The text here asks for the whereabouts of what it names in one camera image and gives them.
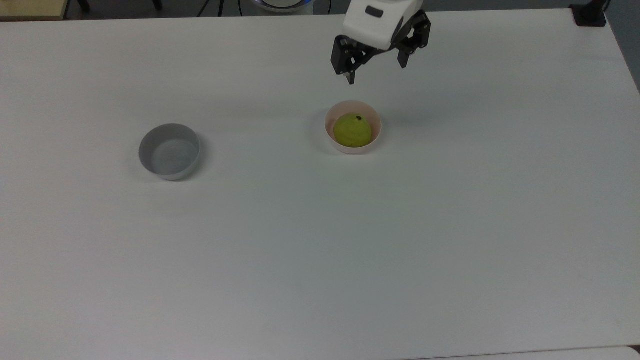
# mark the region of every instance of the white table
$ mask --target white table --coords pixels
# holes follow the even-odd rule
[[[640,343],[640,95],[611,29],[429,16],[407,69],[353,86],[341,16],[0,24],[0,358]],[[383,117],[370,154],[325,138],[346,99]],[[189,181],[137,159],[168,122],[205,142]]]
[[[519,354],[448,357],[448,360],[640,360],[640,354],[628,347],[525,352]]]

